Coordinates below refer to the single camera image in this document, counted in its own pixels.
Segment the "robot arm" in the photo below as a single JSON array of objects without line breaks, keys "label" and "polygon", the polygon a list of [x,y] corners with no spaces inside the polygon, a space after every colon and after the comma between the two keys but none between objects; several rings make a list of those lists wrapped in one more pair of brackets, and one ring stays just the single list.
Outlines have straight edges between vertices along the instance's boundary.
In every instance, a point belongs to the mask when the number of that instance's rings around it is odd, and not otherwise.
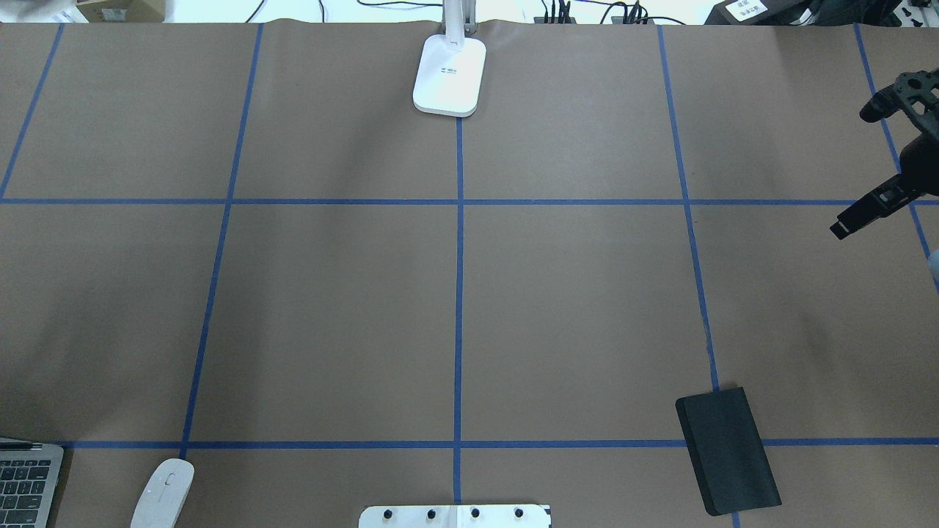
[{"label": "robot arm", "polygon": [[903,73],[877,92],[861,110],[861,118],[875,123],[902,110],[921,134],[903,149],[901,171],[854,202],[831,231],[839,240],[878,218],[886,218],[923,194],[939,195],[939,70]]}]

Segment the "black power bank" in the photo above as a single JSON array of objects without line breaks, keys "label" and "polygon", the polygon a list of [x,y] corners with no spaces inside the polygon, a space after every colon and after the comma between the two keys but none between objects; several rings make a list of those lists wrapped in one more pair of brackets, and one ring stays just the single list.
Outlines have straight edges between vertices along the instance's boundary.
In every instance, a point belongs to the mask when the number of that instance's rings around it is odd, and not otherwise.
[{"label": "black power bank", "polygon": [[675,409],[709,514],[782,504],[744,389],[683,397]]}]

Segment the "cardboard box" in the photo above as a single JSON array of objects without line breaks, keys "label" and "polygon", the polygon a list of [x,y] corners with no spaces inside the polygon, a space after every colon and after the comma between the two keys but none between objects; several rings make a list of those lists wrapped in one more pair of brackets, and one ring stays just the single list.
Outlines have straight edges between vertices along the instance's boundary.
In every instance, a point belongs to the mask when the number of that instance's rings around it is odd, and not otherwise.
[{"label": "cardboard box", "polygon": [[80,0],[89,22],[163,22],[166,0]]},{"label": "cardboard box", "polygon": [[705,24],[753,25],[805,0],[728,0],[711,9]]}]

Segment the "cable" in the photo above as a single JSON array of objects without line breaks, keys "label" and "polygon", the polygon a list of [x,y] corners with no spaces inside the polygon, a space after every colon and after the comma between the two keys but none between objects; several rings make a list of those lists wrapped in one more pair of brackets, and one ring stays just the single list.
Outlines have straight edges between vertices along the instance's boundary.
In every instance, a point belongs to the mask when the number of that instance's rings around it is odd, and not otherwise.
[{"label": "cable", "polygon": [[443,4],[425,4],[422,2],[406,2],[404,0],[393,0],[392,2],[377,2],[375,4],[366,4],[362,0],[355,0],[359,3],[360,6],[366,6],[367,8],[381,8],[383,6],[393,6],[393,5],[405,5],[405,6],[414,6],[416,8],[442,8]]},{"label": "cable", "polygon": [[629,9],[629,16],[623,18],[623,23],[639,23],[638,19],[648,17],[649,9],[644,8],[639,5],[639,0],[636,0],[636,4],[632,9]]},{"label": "cable", "polygon": [[613,2],[612,4],[607,4],[607,10],[603,12],[603,17],[600,18],[601,25],[603,24],[603,22],[607,20],[607,15],[609,15],[610,10],[617,6],[621,6],[623,8],[623,19],[625,20],[626,12],[629,10],[629,6],[625,2]]},{"label": "cable", "polygon": [[260,11],[261,8],[262,8],[265,4],[267,4],[267,3],[268,3],[268,0],[261,0],[261,3],[257,5],[257,8],[254,10],[254,13],[251,13],[251,16],[248,17],[248,20],[246,20],[246,21],[244,21],[244,22],[245,22],[245,23],[248,23],[248,22],[250,22],[251,20],[253,20],[253,19],[254,19],[254,15],[257,14],[257,11]]},{"label": "cable", "polygon": [[673,18],[671,18],[671,17],[642,17],[642,18],[640,18],[640,19],[636,19],[635,21],[633,21],[633,23],[644,23],[644,22],[646,22],[646,21],[656,20],[656,19],[671,20],[672,22],[677,22],[677,23],[679,23],[679,24],[681,24],[681,25],[687,25],[686,23],[684,23],[684,22],[682,22],[682,21],[680,21],[680,20],[677,20],[677,19],[673,19]]},{"label": "cable", "polygon": [[[319,3],[319,16],[322,19],[323,23],[326,23],[326,7],[323,6],[323,0],[316,0],[316,1]],[[257,16],[257,12],[260,11],[261,8],[267,3],[268,3],[268,0],[261,0],[261,3],[257,5],[257,8],[254,10],[254,13],[251,13],[251,16],[248,17],[248,20],[244,22],[249,23],[250,21],[254,20],[254,17]]]}]

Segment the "black device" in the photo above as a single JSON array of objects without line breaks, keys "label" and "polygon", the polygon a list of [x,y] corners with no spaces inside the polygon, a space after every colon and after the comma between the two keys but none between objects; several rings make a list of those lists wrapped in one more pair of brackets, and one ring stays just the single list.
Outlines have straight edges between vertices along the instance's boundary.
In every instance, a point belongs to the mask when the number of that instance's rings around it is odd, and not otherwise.
[{"label": "black device", "polygon": [[[711,9],[706,24],[901,25],[894,14],[901,0],[726,0]],[[806,10],[811,18],[800,22]]]},{"label": "black device", "polygon": [[782,504],[743,388],[683,397],[675,409],[709,514]]},{"label": "black device", "polygon": [[924,194],[939,195],[939,69],[902,73],[861,109],[861,119],[876,123],[902,110],[920,135],[900,155],[900,173],[854,202],[831,226],[839,240],[878,218],[886,218]]}]

